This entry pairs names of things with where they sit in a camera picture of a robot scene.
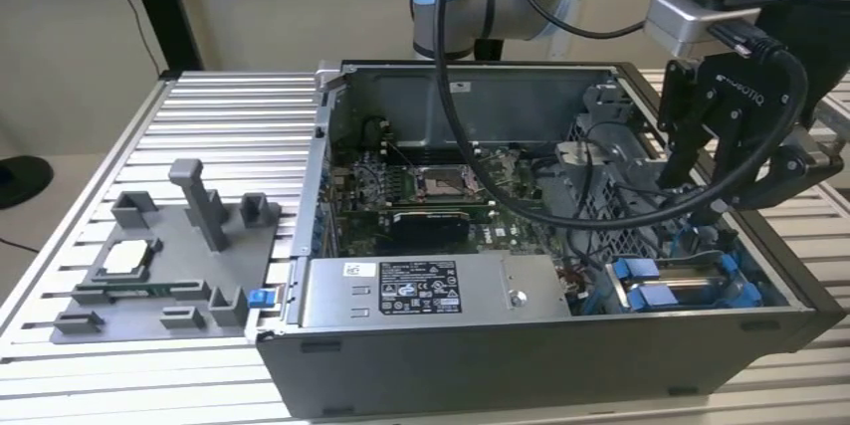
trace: aluminum extrusion table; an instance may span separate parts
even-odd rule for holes
[[[662,72],[646,71],[660,87]],[[850,78],[827,101],[850,120]],[[167,180],[177,157],[204,161],[224,200],[263,191],[280,220],[267,283],[287,278],[299,191],[312,134],[312,74],[188,73],[160,82],[56,233],[0,309],[0,421],[232,423],[289,418],[244,338],[55,345],[51,320],[113,227],[123,190],[177,202]],[[850,310],[850,203],[821,185],[763,211],[838,302]],[[263,321],[259,312],[252,320]],[[758,360],[710,397],[534,410],[387,418],[382,424],[850,423],[850,319],[793,354]]]

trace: circuit board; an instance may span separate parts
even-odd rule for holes
[[[366,152],[333,171],[339,254],[474,254],[560,251],[554,235],[496,205],[464,164],[416,165],[412,154],[394,164]],[[530,207],[543,207],[530,161],[496,148],[480,153],[499,186]]]

